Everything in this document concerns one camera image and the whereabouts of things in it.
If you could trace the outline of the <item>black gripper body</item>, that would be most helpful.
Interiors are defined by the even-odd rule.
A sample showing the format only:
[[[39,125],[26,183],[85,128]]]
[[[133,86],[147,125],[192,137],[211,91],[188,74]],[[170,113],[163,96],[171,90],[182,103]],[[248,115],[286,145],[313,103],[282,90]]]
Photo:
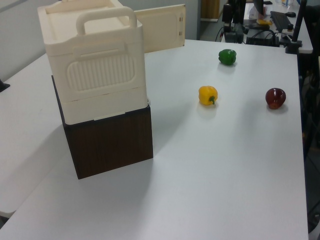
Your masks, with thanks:
[[[232,19],[233,19],[233,7],[232,5],[226,3],[223,5],[222,21],[224,23],[231,23]]]

